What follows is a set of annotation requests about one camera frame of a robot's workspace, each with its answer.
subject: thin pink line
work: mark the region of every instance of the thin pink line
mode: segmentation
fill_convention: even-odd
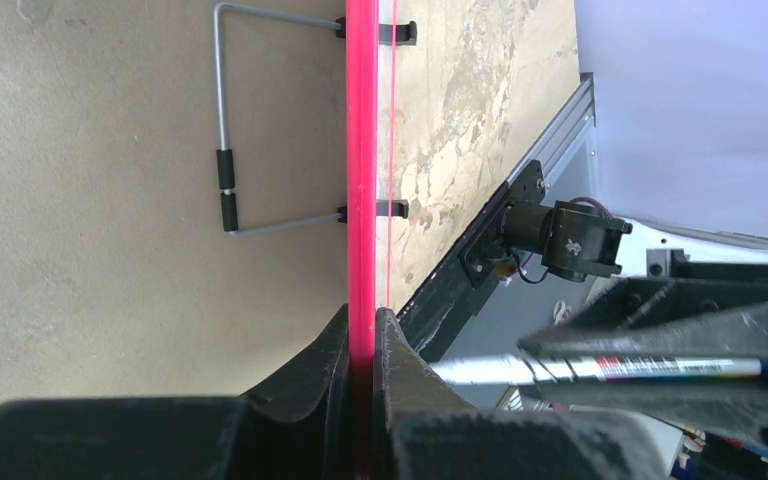
[[[393,307],[391,293],[391,272],[393,264],[393,165],[396,158],[396,23],[399,1],[393,0],[393,30],[390,44],[390,158],[387,167],[387,303]]]
[[[378,1],[346,0],[349,369],[355,476],[372,472]]]

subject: wire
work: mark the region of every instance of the wire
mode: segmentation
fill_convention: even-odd
[[[516,264],[518,266],[519,265],[523,265],[522,261],[519,259],[519,254],[516,253],[516,250],[511,249],[510,253],[511,253],[511,256],[514,257],[514,261],[516,262]],[[546,280],[546,276],[549,275],[549,269],[547,268],[546,270],[544,270],[543,271],[543,275],[541,275],[540,279],[538,279],[538,280],[529,280],[529,278],[525,276],[525,273],[522,272],[522,267],[518,267],[517,268],[517,273],[519,273],[519,278],[521,278],[523,282],[525,282],[525,283],[527,283],[529,285],[537,285],[538,283],[542,282],[543,280]]]
[[[602,213],[604,213],[605,215],[609,217],[613,217],[613,215],[611,214],[611,211],[608,210],[604,205],[602,205],[602,202],[592,197],[586,197],[586,196],[575,197],[572,200],[570,200],[570,203],[588,203],[598,208],[599,210],[602,210]]]

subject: black clip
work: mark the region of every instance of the black clip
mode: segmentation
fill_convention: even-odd
[[[389,213],[387,207],[387,200],[378,200],[376,205],[375,215],[379,217],[386,217]],[[340,214],[340,218],[337,219],[340,223],[349,223],[348,221],[348,207],[340,207],[337,209],[337,213]],[[408,201],[407,200],[393,200],[392,207],[393,217],[408,218]]]
[[[346,17],[340,17],[336,20],[340,24],[337,30],[337,38],[346,38]],[[393,25],[382,23],[378,25],[378,44],[393,44]],[[416,45],[417,27],[416,22],[411,21],[405,25],[396,25],[396,46]]]

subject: black foam grip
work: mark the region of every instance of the black foam grip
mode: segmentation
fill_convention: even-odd
[[[216,166],[219,169],[219,189],[234,188],[234,153],[230,148],[216,151]]]
[[[235,232],[239,230],[237,225],[237,195],[220,194],[222,202],[222,226],[226,232]]]

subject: beige surface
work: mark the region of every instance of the beige surface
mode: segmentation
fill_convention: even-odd
[[[392,18],[381,2],[383,18]],[[431,272],[579,84],[573,0],[403,1],[417,46],[396,65],[392,304],[398,310]],[[387,192],[390,49],[379,62],[379,184]],[[387,252],[379,220],[378,258]],[[384,303],[384,268],[380,268]]]
[[[345,301],[342,225],[222,232],[213,4],[0,1],[0,401],[238,393]],[[344,44],[226,19],[242,223],[332,212]]]

